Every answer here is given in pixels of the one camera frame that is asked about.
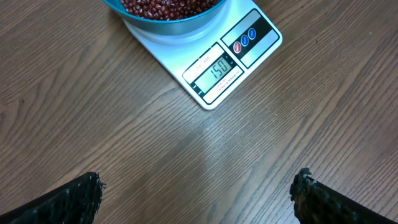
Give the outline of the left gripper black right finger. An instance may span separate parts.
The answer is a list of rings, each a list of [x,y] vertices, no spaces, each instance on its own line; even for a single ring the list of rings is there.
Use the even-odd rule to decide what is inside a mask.
[[[300,169],[290,186],[294,215],[301,224],[397,224],[311,178]]]

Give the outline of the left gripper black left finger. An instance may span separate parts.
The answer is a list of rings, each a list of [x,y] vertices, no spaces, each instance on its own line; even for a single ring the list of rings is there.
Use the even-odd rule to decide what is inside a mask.
[[[76,179],[1,215],[3,224],[92,224],[103,201],[96,172]]]

